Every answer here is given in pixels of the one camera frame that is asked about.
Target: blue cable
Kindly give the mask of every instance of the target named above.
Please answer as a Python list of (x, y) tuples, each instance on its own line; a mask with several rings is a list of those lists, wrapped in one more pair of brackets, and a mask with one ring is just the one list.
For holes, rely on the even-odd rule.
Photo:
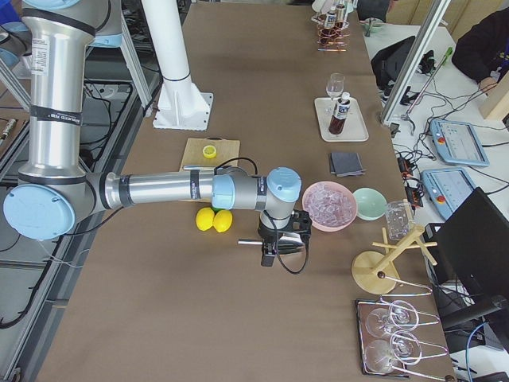
[(464, 351), (464, 360), (465, 360), (465, 363), (466, 363), (466, 366), (465, 368), (467, 369), (467, 373), (468, 373), (468, 380), (470, 382), (473, 382), (473, 379), (472, 379), (472, 373), (470, 372), (470, 364), (468, 362), (468, 348), (470, 348), (470, 341), (472, 340), (472, 337), (474, 337), (474, 334), (477, 332), (477, 330), (479, 330), (480, 328), (482, 328), (483, 326), (485, 326), (487, 324), (487, 322), (483, 322), (482, 324), (479, 324), (471, 333), (470, 335), (468, 336), (468, 340), (467, 340), (467, 349)]

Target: blue and white device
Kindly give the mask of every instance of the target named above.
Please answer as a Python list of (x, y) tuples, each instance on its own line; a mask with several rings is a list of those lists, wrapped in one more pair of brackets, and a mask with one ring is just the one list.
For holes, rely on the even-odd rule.
[(438, 154), (454, 165), (489, 166), (490, 162), (470, 123), (433, 119), (429, 125)]
[(422, 171), (421, 181), (429, 198), (446, 220), (476, 187), (462, 167)]

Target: green bowl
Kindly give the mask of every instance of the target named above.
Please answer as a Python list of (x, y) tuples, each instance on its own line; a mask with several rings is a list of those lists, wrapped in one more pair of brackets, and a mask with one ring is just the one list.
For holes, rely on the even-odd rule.
[(353, 193), (357, 201), (357, 216), (363, 220), (376, 220), (385, 215), (387, 201), (376, 189), (358, 189)]

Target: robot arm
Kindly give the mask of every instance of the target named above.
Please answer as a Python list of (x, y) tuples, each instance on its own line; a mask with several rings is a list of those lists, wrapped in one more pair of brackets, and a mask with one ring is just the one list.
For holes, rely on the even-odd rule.
[[(272, 264), (283, 232), (297, 232), (307, 243), (310, 219), (305, 212), (293, 212), (301, 179), (291, 169), (278, 168), (267, 177), (250, 177), (235, 167), (218, 173), (118, 176), (85, 173), (80, 167), (85, 49), (94, 41), (117, 43), (119, 4), (119, 0), (25, 1), (23, 22), (33, 35), (29, 160), (19, 169), (19, 186), (4, 200), (9, 224), (23, 236), (48, 240), (107, 209), (207, 198), (217, 208), (262, 212), (258, 227), (264, 243), (262, 265)], [(106, 35), (97, 42), (99, 31)]]

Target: table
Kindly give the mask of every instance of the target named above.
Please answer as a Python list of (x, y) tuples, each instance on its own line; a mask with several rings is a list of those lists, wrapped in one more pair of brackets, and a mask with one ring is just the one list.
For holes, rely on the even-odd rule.
[[(240, 154), (256, 160), (260, 173), (295, 169), (303, 189), (337, 181), (329, 173), (331, 151), (359, 152), (367, 174), (340, 182), (402, 199), (360, 27), (352, 23), (346, 53), (318, 52), (312, 14), (304, 6), (193, 4), (184, 35), (193, 81), (214, 92), (209, 128), (154, 130), (147, 119), (124, 173), (175, 171), (188, 137), (219, 136), (239, 139)], [(313, 101), (335, 71), (345, 73), (345, 89), (359, 101), (367, 142), (320, 138)], [(309, 265), (292, 276), (278, 264), (260, 267), (258, 249), (236, 244), (256, 237), (256, 212), (234, 211), (224, 234), (199, 232), (194, 216), (203, 206), (139, 205), (101, 228), (39, 381), (367, 380), (354, 301), (373, 296), (354, 283), (350, 265), (380, 240), (382, 220), (355, 220), (335, 233), (313, 229)], [(287, 261), (297, 268), (302, 258)], [(416, 251), (396, 266), (404, 279), (427, 280)], [(420, 298), (418, 308), (435, 311), (433, 299)], [(420, 335), (445, 343), (438, 326)], [(416, 370), (453, 372), (447, 357)]]
[[(390, 24), (375, 28), (375, 33), (372, 33), (370, 37), (366, 37), (364, 39), (366, 42), (369, 57), (372, 58), (380, 49), (392, 45), (395, 42), (402, 40), (403, 38), (416, 35), (418, 29), (419, 26), (416, 25)], [(441, 60), (445, 54), (445, 51), (450, 46), (455, 47), (456, 45), (451, 38), (449, 31), (445, 27), (438, 27), (428, 47), (428, 49), (432, 49), (434, 51), (434, 56), (437, 63)], [(410, 82), (412, 87), (411, 90), (413, 92), (419, 92), (427, 78), (428, 77), (424, 75), (415, 74)], [(467, 76), (461, 73), (449, 59), (435, 76), (435, 83), (432, 82), (427, 91), (440, 92), (441, 94), (444, 94), (448, 97), (458, 97), (476, 93), (477, 85), (474, 81), (470, 80)], [(509, 142), (509, 131), (505, 128), (502, 122), (485, 120), (479, 113), (479, 106), (484, 102), (486, 97), (486, 95), (480, 94), (471, 102), (466, 104), (460, 112), (451, 114), (448, 119), (452, 121), (463, 121), (473, 125), (479, 125), (475, 127), (476, 133), (480, 142), (484, 145), (498, 142)], [(464, 103), (466, 99), (466, 97), (462, 97), (455, 99), (452, 102), (455, 107), (458, 107)], [(416, 106), (410, 115), (417, 126), (414, 136), (410, 134), (410, 123), (402, 121), (399, 118), (400, 115), (405, 114), (405, 111), (408, 107), (398, 105), (395, 109), (394, 118), (391, 119), (392, 122), (401, 123), (400, 132), (393, 140), (394, 148), (399, 151), (406, 150), (404, 146), (407, 146), (410, 149), (413, 148), (415, 142), (417, 141), (418, 134), (423, 132), (425, 129), (426, 119), (432, 115), (431, 108), (440, 106), (442, 104), (443, 101), (440, 99), (425, 95), (425, 97), (422, 99), (419, 105)], [(452, 108), (447, 105), (445, 107), (436, 107), (433, 110), (435, 115), (442, 115), (452, 110)], [(486, 127), (491, 127), (498, 130), (492, 130)], [(431, 150), (437, 154), (436, 150), (434, 149), (431, 137), (426, 138), (425, 141), (428, 147), (430, 147)], [(489, 147), (485, 148), (484, 150), (490, 161), (490, 166), (488, 168), (479, 168), (478, 170), (504, 180), (509, 179), (509, 167), (506, 166), (507, 157), (509, 156), (509, 146)], [(432, 161), (428, 158), (423, 158), (418, 162), (418, 166), (420, 170), (449, 167), (449, 165), (443, 162), (438, 156), (436, 161)], [(486, 177), (469, 168), (466, 170), (474, 183), (481, 187), (485, 192), (494, 191), (506, 185), (506, 183), (502, 183), (501, 181)], [(505, 189), (500, 193), (494, 193), (490, 195), (490, 198), (493, 200), (502, 214), (509, 219), (509, 189)], [(431, 222), (440, 223), (444, 221), (444, 219), (438, 214), (437, 210), (433, 207), (428, 197), (425, 198), (424, 203), (425, 207), (423, 209), (418, 209), (415, 214), (418, 223), (428, 224)]]

